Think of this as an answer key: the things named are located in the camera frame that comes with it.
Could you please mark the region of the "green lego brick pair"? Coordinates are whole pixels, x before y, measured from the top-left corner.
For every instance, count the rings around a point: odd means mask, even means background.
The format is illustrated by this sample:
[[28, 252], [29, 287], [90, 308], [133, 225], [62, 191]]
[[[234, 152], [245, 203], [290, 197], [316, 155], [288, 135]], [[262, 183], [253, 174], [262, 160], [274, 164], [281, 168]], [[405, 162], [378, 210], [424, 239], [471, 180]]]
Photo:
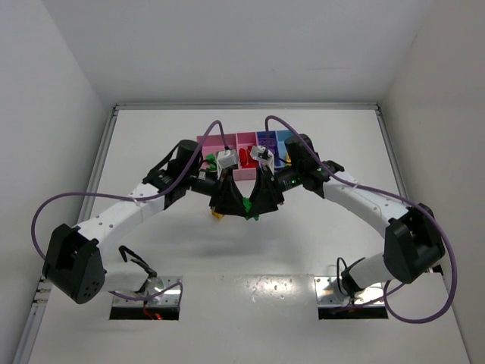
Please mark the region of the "green lego brick pair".
[[243, 202], [243, 205], [244, 205], [244, 208], [245, 208], [245, 211], [246, 211], [246, 216], [245, 216], [245, 219], [248, 221], [250, 219], [253, 219], [255, 221], [258, 221], [259, 220], [259, 215], [250, 215], [250, 211], [251, 211], [251, 208], [252, 208], [252, 202], [250, 201], [250, 199], [248, 197], [244, 197], [242, 199], [242, 202]]

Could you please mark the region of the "red green yellow lego stack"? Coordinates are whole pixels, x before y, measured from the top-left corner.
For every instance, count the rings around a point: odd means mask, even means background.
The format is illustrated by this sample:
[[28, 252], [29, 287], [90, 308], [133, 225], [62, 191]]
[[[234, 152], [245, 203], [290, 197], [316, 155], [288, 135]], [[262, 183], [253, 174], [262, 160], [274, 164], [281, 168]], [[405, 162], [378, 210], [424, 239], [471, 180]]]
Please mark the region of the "red green yellow lego stack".
[[221, 221], [225, 217], [224, 214], [220, 214], [220, 213], [217, 213], [217, 212], [212, 212], [211, 214], [218, 221]]

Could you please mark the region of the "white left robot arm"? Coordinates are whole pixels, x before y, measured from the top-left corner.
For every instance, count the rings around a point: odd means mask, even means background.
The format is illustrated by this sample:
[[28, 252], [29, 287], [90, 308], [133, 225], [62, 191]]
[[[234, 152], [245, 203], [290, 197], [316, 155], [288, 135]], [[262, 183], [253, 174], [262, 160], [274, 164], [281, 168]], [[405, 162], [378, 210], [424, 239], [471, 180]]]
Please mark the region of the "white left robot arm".
[[121, 244], [122, 239], [189, 190], [216, 201], [225, 183], [232, 183], [238, 163], [238, 152], [229, 146], [210, 161], [201, 143], [181, 140], [117, 203], [79, 224], [55, 228], [42, 275], [77, 304], [105, 291], [128, 300], [151, 300], [160, 294], [155, 289], [157, 273]]

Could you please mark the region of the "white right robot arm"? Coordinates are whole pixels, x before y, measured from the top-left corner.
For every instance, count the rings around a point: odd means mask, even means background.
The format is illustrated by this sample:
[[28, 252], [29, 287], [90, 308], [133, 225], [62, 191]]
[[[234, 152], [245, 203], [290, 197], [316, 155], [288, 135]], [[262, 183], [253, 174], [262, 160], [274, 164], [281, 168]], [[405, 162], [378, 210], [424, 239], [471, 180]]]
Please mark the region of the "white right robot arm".
[[433, 223], [432, 211], [413, 206], [385, 192], [374, 192], [357, 183], [342, 165], [321, 161], [305, 134], [285, 141], [290, 163], [274, 168], [274, 154], [253, 146], [252, 159], [260, 164], [250, 197], [250, 214], [273, 211], [283, 192], [302, 186], [322, 199], [334, 202], [369, 224], [383, 239], [383, 252], [362, 258], [339, 273], [339, 285], [353, 297], [372, 284], [397, 280], [410, 284], [445, 255], [445, 245]]

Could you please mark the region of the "small pink bin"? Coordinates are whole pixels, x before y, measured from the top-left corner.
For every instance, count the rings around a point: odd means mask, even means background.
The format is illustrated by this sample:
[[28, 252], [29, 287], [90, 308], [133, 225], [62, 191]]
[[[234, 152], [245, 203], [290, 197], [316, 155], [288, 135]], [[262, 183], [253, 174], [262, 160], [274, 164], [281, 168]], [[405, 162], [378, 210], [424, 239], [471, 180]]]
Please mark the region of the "small pink bin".
[[239, 156], [239, 166], [233, 172], [235, 180], [254, 180], [258, 163], [251, 155], [251, 149], [257, 145], [256, 132], [244, 132], [236, 134], [236, 151]]

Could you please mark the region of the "large pink bin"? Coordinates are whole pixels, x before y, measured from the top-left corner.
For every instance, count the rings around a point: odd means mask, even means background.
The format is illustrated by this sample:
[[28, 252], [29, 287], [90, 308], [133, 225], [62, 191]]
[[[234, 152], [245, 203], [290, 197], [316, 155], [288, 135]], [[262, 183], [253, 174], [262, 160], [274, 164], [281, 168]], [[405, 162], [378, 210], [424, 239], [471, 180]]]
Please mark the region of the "large pink bin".
[[[227, 142], [227, 145], [234, 150], [237, 150], [236, 148], [236, 134], [235, 133], [226, 133], [224, 134], [225, 140]], [[220, 134], [218, 135], [209, 135], [205, 142], [202, 145], [202, 155], [204, 159], [207, 159], [209, 155], [213, 155], [214, 157], [217, 156], [217, 154], [224, 150], [225, 144], [223, 141], [223, 138]]]

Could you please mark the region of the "light blue bin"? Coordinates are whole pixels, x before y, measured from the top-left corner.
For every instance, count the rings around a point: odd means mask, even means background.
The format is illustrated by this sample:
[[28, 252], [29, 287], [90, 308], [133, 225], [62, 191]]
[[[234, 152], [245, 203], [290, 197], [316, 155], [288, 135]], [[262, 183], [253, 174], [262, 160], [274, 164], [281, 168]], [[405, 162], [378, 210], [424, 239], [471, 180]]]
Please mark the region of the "light blue bin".
[[288, 156], [285, 141], [293, 137], [294, 134], [290, 130], [277, 130], [276, 140], [277, 140], [277, 167], [283, 168], [290, 163], [290, 157]]

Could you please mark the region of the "dark blue bin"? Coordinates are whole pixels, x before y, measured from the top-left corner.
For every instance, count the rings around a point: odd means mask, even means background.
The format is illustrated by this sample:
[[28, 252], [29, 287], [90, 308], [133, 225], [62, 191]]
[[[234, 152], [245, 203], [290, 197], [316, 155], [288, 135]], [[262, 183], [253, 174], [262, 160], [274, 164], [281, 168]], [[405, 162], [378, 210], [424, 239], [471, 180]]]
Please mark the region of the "dark blue bin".
[[277, 133], [270, 131], [269, 134], [266, 134], [265, 131], [258, 131], [256, 133], [256, 139], [258, 145], [267, 147], [274, 154], [275, 168], [281, 168], [283, 163], [280, 161], [281, 153]]

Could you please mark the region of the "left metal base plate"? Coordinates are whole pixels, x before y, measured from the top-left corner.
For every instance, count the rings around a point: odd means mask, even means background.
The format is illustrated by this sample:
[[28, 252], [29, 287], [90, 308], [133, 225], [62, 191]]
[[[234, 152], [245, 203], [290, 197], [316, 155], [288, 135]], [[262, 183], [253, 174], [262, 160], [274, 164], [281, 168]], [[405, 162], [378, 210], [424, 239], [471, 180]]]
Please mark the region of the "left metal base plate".
[[112, 321], [178, 321], [183, 296], [183, 277], [164, 276], [151, 279], [136, 297], [150, 300], [127, 300], [114, 296], [109, 319]]

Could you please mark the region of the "metal base plate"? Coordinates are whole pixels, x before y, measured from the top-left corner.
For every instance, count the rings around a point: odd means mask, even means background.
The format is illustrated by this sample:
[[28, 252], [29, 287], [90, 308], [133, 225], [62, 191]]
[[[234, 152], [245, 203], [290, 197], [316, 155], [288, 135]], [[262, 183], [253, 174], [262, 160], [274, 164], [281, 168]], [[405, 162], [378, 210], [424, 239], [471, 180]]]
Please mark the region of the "metal base plate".
[[150, 300], [127, 300], [114, 296], [109, 319], [112, 321], [178, 321], [183, 296], [183, 277], [164, 276], [151, 279], [136, 297]]
[[314, 288], [320, 320], [388, 319], [382, 300], [381, 284], [373, 284], [357, 293], [354, 299], [342, 294], [336, 277], [315, 276]]

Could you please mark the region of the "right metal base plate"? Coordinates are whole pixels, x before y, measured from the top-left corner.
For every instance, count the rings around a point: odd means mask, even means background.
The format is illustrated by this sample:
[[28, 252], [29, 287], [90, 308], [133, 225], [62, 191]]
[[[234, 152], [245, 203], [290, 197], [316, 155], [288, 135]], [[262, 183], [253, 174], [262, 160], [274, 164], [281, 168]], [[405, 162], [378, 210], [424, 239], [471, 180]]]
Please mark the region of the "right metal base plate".
[[354, 299], [342, 294], [336, 277], [315, 276], [314, 288], [320, 320], [388, 319], [382, 300], [381, 284], [373, 284], [357, 293]]

